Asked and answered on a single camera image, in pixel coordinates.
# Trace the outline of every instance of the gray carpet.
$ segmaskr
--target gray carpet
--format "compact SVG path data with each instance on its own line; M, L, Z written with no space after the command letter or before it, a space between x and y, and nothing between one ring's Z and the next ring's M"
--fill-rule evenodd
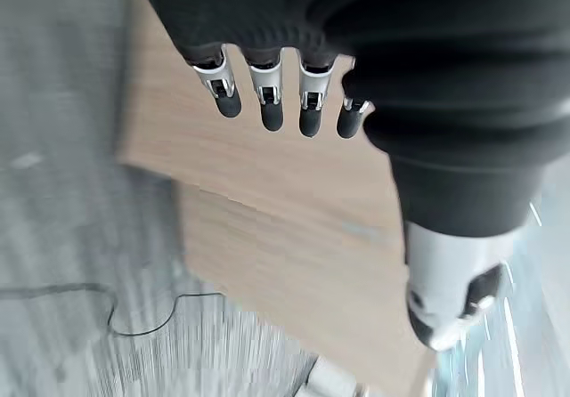
M181 292L175 188L119 166L128 0L0 0L0 287L114 288L121 331ZM110 301L0 302L0 396L289 396L311 356L220 297L183 299L152 336L109 337Z

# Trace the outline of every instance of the black cable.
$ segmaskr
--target black cable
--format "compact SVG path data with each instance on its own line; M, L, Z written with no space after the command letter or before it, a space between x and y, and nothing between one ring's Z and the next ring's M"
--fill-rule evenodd
M111 325L113 315L115 314L115 310L118 306L118 298L117 294L109 287L100 284L100 283L69 283L69 284L62 284L62 285L52 285L52 286L43 286L40 288L0 288L0 301L2 300L21 300L21 299L36 299L43 296L50 296L50 295L59 295L62 293L70 293L70 292L78 292L78 291L85 291L85 292L94 292L94 293L101 293L107 295L111 300L111 307L109 312L109 317L107 318L107 332L113 336L118 337L138 337L138 336L146 336L150 335L158 330L161 330L163 327L168 324L168 322L172 319L175 315L176 306L178 305L178 301L182 297L205 297L205 296L224 296L224 294L220 292L212 292L212 293L182 293L178 295L172 305L172 310L166 320L164 320L160 325L151 330L145 330L143 332L138 333L125 333L119 332Z

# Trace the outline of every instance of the black fingertip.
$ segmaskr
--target black fingertip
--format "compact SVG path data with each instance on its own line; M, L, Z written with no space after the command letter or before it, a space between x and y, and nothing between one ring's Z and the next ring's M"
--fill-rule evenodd
M431 348L434 330L421 321L415 312L411 310L410 306L408 306L408 319L410 320L411 329L418 340L425 346Z
M358 131L362 122L362 112L358 110L347 110L344 106L340 108L337 121L337 133L343 139L350 139Z
M302 109L299 116L299 130L306 137L313 137L321 127L321 112L317 109Z
M283 126L283 106L279 102L261 105L261 120L270 132L276 132Z
M232 97L218 97L216 99L216 105L224 117L237 117L241 112L241 99L238 90L233 91Z

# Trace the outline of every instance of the robotic hand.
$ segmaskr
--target robotic hand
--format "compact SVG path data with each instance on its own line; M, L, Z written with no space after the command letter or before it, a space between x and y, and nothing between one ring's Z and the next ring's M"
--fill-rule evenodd
M374 103L363 128L400 197L411 326L454 344L493 304L544 169L570 150L570 0L150 1L227 117L240 102L222 44L242 49L271 131L283 46L300 51L309 137L334 57L355 57L338 132Z

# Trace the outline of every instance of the light wood surface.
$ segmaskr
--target light wood surface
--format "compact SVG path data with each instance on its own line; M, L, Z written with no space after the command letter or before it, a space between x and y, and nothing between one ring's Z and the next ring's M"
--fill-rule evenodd
M359 381L409 395L425 350L405 310L389 165L362 131L349 141L336 134L350 60L337 60L310 140L298 131L297 56L285 51L285 123L271 134L237 48L229 57L243 109L227 119L148 4L137 11L122 158L184 182L191 270Z

